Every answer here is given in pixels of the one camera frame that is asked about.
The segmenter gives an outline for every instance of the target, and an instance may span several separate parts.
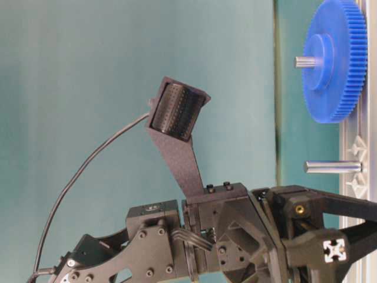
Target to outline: teal wall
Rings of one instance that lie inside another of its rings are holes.
[[[273,67],[272,1],[3,0],[1,281],[26,281],[62,187],[97,145],[147,111],[164,75],[212,96],[193,133],[204,183],[275,185]],[[121,229],[132,206],[182,198],[139,126],[67,194],[41,267],[84,233]],[[204,277],[211,281],[224,279]]]
[[[278,182],[339,193],[337,175],[309,175],[305,160],[339,160],[339,125],[317,124],[307,112],[301,71],[293,67],[303,52],[306,31],[321,0],[275,0],[276,18],[276,137]],[[338,226],[336,217],[325,218]]]

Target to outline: black 3d printed part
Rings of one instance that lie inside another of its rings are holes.
[[[152,128],[188,141],[205,98],[181,84],[168,84],[153,117]]]

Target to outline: steel rod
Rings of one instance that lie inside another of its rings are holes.
[[[296,68],[313,68],[316,66],[315,57],[295,57]]]
[[[306,161],[305,173],[359,173],[362,165],[359,161]]]

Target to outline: blue gear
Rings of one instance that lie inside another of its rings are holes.
[[[365,19],[354,0],[325,0],[307,32],[302,71],[306,107],[318,123],[340,123],[355,108],[368,63]]]

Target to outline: robotic arm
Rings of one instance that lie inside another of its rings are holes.
[[[210,97],[164,78],[146,130],[185,194],[184,225],[170,200],[131,208],[127,227],[84,235],[61,257],[49,283],[160,282],[221,271],[231,283],[341,283],[350,266],[377,249],[377,204],[301,186],[248,192],[241,183],[203,188],[191,132]],[[325,229],[323,214],[365,222]]]

